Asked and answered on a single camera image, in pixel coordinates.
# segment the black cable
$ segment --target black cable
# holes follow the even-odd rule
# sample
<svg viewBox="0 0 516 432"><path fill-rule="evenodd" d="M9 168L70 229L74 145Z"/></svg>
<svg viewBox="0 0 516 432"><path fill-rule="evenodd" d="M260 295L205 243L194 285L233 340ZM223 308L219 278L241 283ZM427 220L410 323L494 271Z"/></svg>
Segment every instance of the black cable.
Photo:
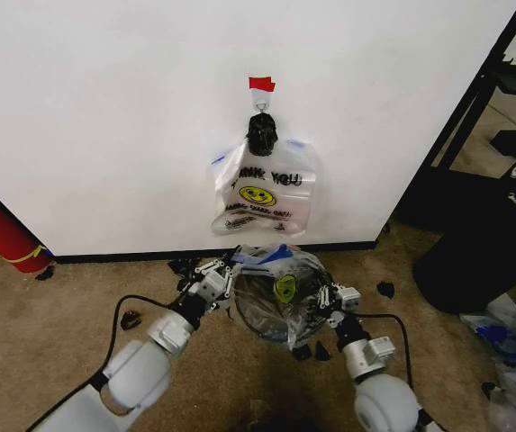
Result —
<svg viewBox="0 0 516 432"><path fill-rule="evenodd" d="M407 373L408 385L413 390L413 378L412 378L412 359L410 357L410 341L408 340L408 332L403 325L403 321L397 315L393 313L354 313L357 318L392 318L397 321L402 329L403 334L403 349L405 351L405 369Z"/></svg>
<svg viewBox="0 0 516 432"><path fill-rule="evenodd" d="M110 358L112 357L112 353L113 353L113 347L115 346L115 339L117 336L118 319L120 317L120 308L122 307L123 302L125 302L126 300L129 300L129 299L140 300L142 302L145 301L147 303L154 304L163 309L169 309L169 307L171 306L171 304L160 303L159 301L155 301L149 297L144 297L143 295L138 295L138 294L124 295L115 305L115 311L113 312L113 324L112 324L112 335L110 338L110 346L107 348L107 354L105 355L105 360L102 363L102 365L99 367L97 372L95 372L88 380L79 384L78 387L76 387L74 390L70 391L64 398L59 400L58 403L56 403L53 407L48 409L41 417L39 417L37 420L35 420L35 422L26 429L26 432L33 431L37 426L39 426L41 424L41 422L43 420L45 420L47 417L49 417L55 410L57 410L61 405L63 405L66 401L68 401L69 398L71 398L74 394L76 394L77 392L79 392L80 390L82 390L84 387L91 384L95 380L99 381L101 379L100 374L107 367L107 364L110 362Z"/></svg>

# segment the red tape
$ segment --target red tape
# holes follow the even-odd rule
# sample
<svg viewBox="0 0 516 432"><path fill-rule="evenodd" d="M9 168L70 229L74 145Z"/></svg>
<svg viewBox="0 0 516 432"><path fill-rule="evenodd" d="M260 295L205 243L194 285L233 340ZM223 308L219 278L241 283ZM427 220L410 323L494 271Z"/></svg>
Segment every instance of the red tape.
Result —
<svg viewBox="0 0 516 432"><path fill-rule="evenodd" d="M258 90L264 90L266 92L273 92L276 88L276 83L272 83L271 76L265 76L263 78L249 77L249 88L257 88Z"/></svg>

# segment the yellow band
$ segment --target yellow band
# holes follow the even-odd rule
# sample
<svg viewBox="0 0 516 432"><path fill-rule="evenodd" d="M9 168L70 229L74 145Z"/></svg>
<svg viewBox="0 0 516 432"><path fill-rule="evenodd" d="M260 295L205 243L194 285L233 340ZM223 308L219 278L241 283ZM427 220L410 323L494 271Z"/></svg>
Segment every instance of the yellow band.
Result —
<svg viewBox="0 0 516 432"><path fill-rule="evenodd" d="M23 256L21 258L17 258L17 259L7 259L7 258L4 258L5 261L7 261L8 263L12 263L12 264L15 264L15 263L21 263L22 261L25 261L26 259L30 259L30 258L35 258L37 255L40 254L40 252L42 250L48 250L46 247L42 246L42 245L39 245L37 246L32 252L30 252L29 254L27 254L26 256Z"/></svg>

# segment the baseboard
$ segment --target baseboard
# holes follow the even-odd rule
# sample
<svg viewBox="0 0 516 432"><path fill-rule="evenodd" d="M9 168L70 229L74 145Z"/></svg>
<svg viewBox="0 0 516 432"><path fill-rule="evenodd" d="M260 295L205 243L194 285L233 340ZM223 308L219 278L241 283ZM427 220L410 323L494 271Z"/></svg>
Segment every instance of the baseboard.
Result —
<svg viewBox="0 0 516 432"><path fill-rule="evenodd" d="M348 243L321 243L298 246L307 252L322 252L327 250L373 249L376 247L376 244L377 241L355 241ZM55 256L55 260L58 264L119 263L178 258L221 257L229 251L231 251L231 249L177 250L170 252L140 252L133 254L61 255Z"/></svg>

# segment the beige carpet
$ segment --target beige carpet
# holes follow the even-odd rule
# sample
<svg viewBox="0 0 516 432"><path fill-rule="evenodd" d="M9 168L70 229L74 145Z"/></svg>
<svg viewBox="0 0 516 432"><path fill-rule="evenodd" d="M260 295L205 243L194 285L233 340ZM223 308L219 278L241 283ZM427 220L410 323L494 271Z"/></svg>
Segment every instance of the beige carpet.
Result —
<svg viewBox="0 0 516 432"><path fill-rule="evenodd" d="M487 403L480 384L494 380L485 346L458 318L437 312L420 296L412 260L436 236L394 224L373 251L320 253L334 278L358 288L360 311L393 312L405 321L420 403L451 431L486 429ZM389 300L376 291L395 284ZM23 430L102 363L113 307L139 293L169 302L176 295L165 262L58 265L38 282L0 259L0 431ZM122 332L116 349L145 339L149 323L163 313L129 303L144 323ZM366 320L374 337L389 335L398 352L389 372L405 377L403 344L394 322ZM203 319L190 346L172 365L173 382L135 431L243 431L249 401L266 401L292 418L311 417L323 431L361 430L354 419L354 391L329 328L317 339L330 350L327 363L296 362L281 346L259 340L218 311Z"/></svg>

